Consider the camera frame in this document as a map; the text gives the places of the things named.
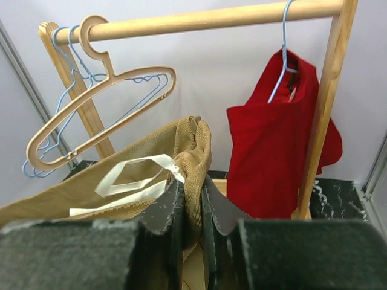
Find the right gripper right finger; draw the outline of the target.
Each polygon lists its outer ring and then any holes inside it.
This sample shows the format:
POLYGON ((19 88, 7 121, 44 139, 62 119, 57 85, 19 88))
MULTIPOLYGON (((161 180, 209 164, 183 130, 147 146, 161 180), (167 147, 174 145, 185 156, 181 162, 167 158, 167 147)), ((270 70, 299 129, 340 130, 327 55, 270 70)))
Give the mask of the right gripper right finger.
POLYGON ((206 289, 386 288, 386 240, 369 223, 253 219, 210 177, 201 205, 206 289))

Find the tan and white garment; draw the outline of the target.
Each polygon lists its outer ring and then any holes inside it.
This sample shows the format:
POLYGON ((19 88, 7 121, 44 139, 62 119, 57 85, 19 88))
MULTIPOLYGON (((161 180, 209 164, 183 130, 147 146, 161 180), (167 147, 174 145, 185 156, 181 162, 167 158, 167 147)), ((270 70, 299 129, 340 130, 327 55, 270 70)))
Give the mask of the tan and white garment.
POLYGON ((137 197, 140 191, 102 197, 96 193, 97 185, 114 166, 122 161, 146 158, 135 164, 124 165, 115 185, 148 181, 172 181, 172 174, 161 169, 150 156, 165 154, 176 163, 184 178, 184 197, 187 221, 184 229, 183 268, 202 271, 203 249, 200 242, 202 220, 200 192, 212 161, 211 131, 201 117, 188 116, 167 124, 155 132, 132 143, 123 150, 75 174, 68 180, 42 191, 40 194, 1 208, 1 225, 23 219, 92 219, 132 218, 155 199, 147 197, 125 205, 107 208, 110 202, 124 197, 137 197))

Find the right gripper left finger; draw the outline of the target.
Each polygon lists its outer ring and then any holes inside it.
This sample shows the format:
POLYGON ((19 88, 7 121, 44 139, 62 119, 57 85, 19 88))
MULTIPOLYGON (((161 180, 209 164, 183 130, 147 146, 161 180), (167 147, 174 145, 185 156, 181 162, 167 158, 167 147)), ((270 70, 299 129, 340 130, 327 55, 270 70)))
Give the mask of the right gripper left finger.
POLYGON ((1 230, 2 289, 180 289, 184 190, 132 219, 17 221, 1 230))

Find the light blue wire hanger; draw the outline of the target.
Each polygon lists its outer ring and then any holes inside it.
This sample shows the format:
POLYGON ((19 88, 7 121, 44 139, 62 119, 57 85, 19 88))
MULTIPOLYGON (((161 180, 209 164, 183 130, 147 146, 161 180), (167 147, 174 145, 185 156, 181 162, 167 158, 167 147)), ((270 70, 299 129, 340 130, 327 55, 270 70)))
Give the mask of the light blue wire hanger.
MULTIPOLYGON (((55 110, 55 114, 58 113, 63 105, 63 101, 65 97, 69 97, 71 100, 73 97, 78 96, 81 92, 86 91, 86 84, 84 80, 89 80, 89 84, 93 85, 96 81, 91 77, 90 71, 86 68, 85 74, 81 73, 77 62, 74 58, 78 60, 80 65, 84 65, 82 58, 79 56, 77 51, 74 49, 72 42, 70 44, 60 45, 57 44, 55 37, 57 34, 67 29, 68 27, 60 27, 55 22, 42 22, 39 24, 38 34, 39 37, 49 54, 53 65, 58 72, 58 75, 65 86, 65 90, 62 95, 59 97, 57 101, 57 106, 55 110)), ((80 119, 85 125, 86 131, 89 136, 94 135, 94 131, 92 129, 91 119, 86 116, 86 113, 89 113, 90 109, 80 109, 80 119)), ((44 139, 42 145, 38 147, 38 152, 42 153, 40 155, 41 158, 45 157, 49 152, 57 149, 62 145, 62 141, 60 140, 63 134, 63 131, 67 128, 70 121, 73 119, 76 113, 72 113, 67 120, 64 122, 62 128, 59 129, 58 133, 54 137, 47 137, 44 139)), ((22 171, 26 177, 29 178, 45 178, 48 175, 52 174, 55 170, 51 171, 37 171, 35 166, 32 166, 28 159, 26 159, 22 165, 22 171), (31 166, 30 172, 27 170, 27 165, 31 166)))

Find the blue hanger of lemon skirt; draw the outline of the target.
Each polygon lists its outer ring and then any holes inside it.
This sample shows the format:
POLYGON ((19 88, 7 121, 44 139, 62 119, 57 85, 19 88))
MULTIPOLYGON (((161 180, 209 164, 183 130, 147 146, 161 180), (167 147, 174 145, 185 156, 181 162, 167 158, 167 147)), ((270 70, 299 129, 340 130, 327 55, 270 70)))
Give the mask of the blue hanger of lemon skirt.
MULTIPOLYGON (((81 73, 85 74, 85 69, 86 68, 88 69, 88 67, 85 64, 80 65, 78 60, 75 57, 75 53, 73 54, 77 62, 77 65, 81 70, 81 73)), ((90 85, 89 80, 84 80, 86 84, 86 89, 92 88, 94 85, 99 84, 101 81, 103 81, 106 78, 105 73, 92 73, 91 71, 90 73, 91 73, 91 77, 93 77, 93 79, 96 82, 93 85, 90 85)), ((167 87, 167 85, 169 84, 169 81, 170 79, 165 73, 148 74, 144 76, 138 76, 138 77, 126 79, 125 84, 123 85, 123 89, 121 89, 120 93, 125 97, 129 97, 130 99, 129 104, 131 105, 131 107, 128 108, 127 111, 123 111, 123 115, 117 120, 120 121, 124 119, 126 116, 133 113, 136 109, 142 108, 144 105, 148 104, 152 99, 156 98, 156 96, 167 87)), ((90 109, 90 112, 86 113, 86 116, 89 117, 89 119, 91 119, 91 121, 89 122, 92 123, 92 129, 94 131, 94 135, 106 130, 106 127, 104 127, 99 117, 99 114, 97 113, 97 109, 93 101, 90 100, 86 102, 86 104, 83 105, 81 109, 82 108, 90 109)))

